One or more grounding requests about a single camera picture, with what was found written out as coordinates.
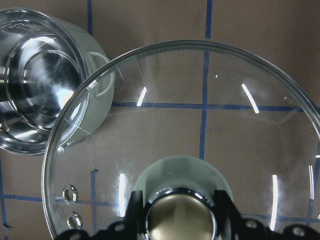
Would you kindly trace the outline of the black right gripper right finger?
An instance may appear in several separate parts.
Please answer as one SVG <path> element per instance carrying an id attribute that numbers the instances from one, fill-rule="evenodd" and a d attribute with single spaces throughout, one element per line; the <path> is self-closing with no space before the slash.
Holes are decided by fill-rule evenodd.
<path id="1" fill-rule="evenodd" d="M 242 217 L 225 190 L 214 191 L 215 217 L 220 233 L 239 233 Z"/>

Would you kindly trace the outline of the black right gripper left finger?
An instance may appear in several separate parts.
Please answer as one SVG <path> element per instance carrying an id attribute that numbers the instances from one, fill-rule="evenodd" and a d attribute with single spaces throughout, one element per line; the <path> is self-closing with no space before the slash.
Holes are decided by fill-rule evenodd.
<path id="1" fill-rule="evenodd" d="M 142 190 L 134 190 L 131 192 L 129 202 L 125 211 L 124 221 L 132 232 L 143 232 L 144 202 Z"/>

